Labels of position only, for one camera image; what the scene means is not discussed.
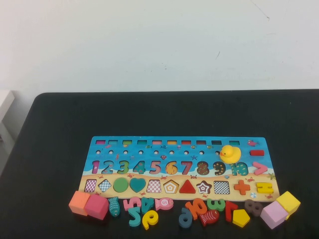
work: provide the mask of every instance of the teal fish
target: teal fish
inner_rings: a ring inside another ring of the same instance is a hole
[[[118,200],[119,197],[109,198],[109,210],[113,217],[117,217],[120,214],[120,204]]]

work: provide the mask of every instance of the rubber duck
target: rubber duck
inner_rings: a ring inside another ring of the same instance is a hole
[[[236,163],[240,159],[241,151],[240,148],[225,145],[221,149],[219,156],[224,163]]]

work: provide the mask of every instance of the wooden puzzle board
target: wooden puzzle board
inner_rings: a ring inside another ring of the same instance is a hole
[[[235,165],[221,161],[219,152],[225,145],[241,149],[241,158]],[[263,150],[265,155],[251,156],[251,150]],[[268,170],[256,176],[253,162],[266,165]],[[128,186],[126,191],[118,193],[113,188],[118,178],[125,178],[128,183],[144,178],[146,185],[138,192]],[[179,193],[186,180],[194,187],[194,194]],[[250,185],[246,195],[234,190],[238,180]],[[274,192],[258,193],[257,182],[271,183]],[[279,197],[267,143],[262,137],[95,136],[79,190],[107,198],[137,196],[272,202]]]

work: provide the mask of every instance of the pink cube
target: pink cube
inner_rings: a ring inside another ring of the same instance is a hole
[[[88,215],[103,220],[109,210],[109,201],[99,195],[93,194],[85,204]]]
[[[271,229],[283,223],[286,216],[288,216],[287,211],[277,201],[264,207],[260,215]]]

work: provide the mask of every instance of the red triangle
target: red triangle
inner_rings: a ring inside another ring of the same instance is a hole
[[[196,193],[196,190],[194,189],[190,181],[187,179],[184,182],[183,186],[180,188],[179,193]]]

